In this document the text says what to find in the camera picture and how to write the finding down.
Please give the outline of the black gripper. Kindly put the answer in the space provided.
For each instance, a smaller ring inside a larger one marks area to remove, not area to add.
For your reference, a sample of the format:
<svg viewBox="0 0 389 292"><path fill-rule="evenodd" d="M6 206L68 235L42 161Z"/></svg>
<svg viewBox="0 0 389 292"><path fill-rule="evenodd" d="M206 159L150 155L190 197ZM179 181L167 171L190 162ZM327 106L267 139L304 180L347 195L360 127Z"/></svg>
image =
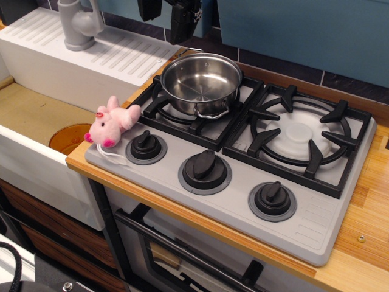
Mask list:
<svg viewBox="0 0 389 292"><path fill-rule="evenodd" d="M200 0L166 0L171 5L170 44L189 40L202 17ZM138 0L139 14L143 21L154 20L162 13L162 0Z"/></svg>

